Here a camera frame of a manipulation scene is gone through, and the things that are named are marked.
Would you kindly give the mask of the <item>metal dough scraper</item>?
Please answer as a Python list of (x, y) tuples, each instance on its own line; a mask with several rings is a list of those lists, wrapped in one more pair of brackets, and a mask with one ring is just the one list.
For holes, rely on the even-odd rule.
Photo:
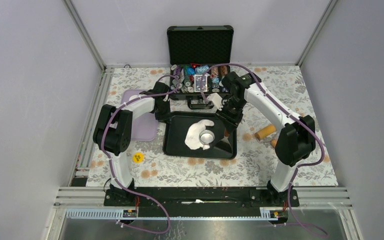
[(215, 140), (212, 142), (211, 146), (227, 153), (233, 152), (233, 147), (229, 142), (229, 133), (225, 130), (215, 136)]

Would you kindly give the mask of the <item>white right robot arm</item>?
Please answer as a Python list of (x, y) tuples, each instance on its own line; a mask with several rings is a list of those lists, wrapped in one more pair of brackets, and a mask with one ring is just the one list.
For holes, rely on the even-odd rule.
[(213, 92), (207, 99), (216, 107), (216, 115), (224, 123), (227, 133), (239, 126), (246, 104), (259, 110), (277, 131), (275, 154), (278, 164), (267, 184), (270, 189), (266, 198), (271, 205), (279, 206), (287, 199), (286, 191), (293, 184), (298, 166), (320, 141), (315, 134), (315, 120), (286, 107), (253, 72), (243, 76), (230, 72), (222, 79), (222, 85), (229, 91), (228, 95)]

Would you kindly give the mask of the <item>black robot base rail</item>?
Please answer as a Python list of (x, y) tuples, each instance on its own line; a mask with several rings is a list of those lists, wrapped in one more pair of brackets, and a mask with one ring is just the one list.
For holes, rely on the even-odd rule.
[(110, 186), (105, 191), (106, 207), (151, 207), (168, 204), (235, 204), (240, 207), (298, 207), (295, 189), (278, 192), (269, 187), (134, 187), (126, 191)]

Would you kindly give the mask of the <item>wooden rolling pin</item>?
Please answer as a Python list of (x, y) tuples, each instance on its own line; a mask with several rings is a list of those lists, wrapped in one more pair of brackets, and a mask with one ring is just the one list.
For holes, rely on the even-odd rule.
[(254, 136), (259, 142), (270, 143), (272, 148), (276, 147), (279, 138), (279, 134), (273, 124), (258, 130)]

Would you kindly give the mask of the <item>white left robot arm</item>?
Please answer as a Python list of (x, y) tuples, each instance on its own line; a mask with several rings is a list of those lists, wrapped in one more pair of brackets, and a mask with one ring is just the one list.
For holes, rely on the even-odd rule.
[(144, 196), (132, 190), (134, 178), (126, 154), (133, 121), (148, 113), (153, 113), (158, 121), (168, 120), (171, 117), (169, 95), (176, 90), (158, 81), (152, 89), (140, 92), (119, 107), (105, 104), (100, 110), (92, 140), (108, 158), (110, 185), (118, 189), (115, 197), (124, 206), (132, 204), (135, 195)]

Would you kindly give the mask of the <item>white dough disc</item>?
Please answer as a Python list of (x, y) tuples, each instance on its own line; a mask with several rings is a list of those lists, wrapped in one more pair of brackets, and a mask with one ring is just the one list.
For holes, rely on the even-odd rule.
[(212, 120), (203, 119), (192, 124), (187, 131), (184, 143), (191, 150), (202, 148), (207, 150), (210, 143), (215, 140), (215, 135), (207, 127), (213, 127), (215, 124)]

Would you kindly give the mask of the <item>black baking tray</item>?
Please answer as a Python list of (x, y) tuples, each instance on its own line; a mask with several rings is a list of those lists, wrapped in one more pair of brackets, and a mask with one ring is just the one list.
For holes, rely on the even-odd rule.
[(203, 159), (226, 159), (231, 160), (237, 155), (237, 132), (233, 131), (228, 141), (232, 147), (231, 151), (215, 147), (212, 143), (210, 148), (203, 150), (202, 148), (192, 150), (185, 144), (185, 138), (189, 127), (201, 120), (211, 120), (214, 126), (207, 127), (215, 135), (215, 141), (223, 138), (225, 126), (223, 122), (217, 118), (215, 113), (209, 112), (190, 112), (190, 111), (173, 111), (171, 113), (171, 122), (166, 124), (163, 152), (168, 156), (203, 158)]

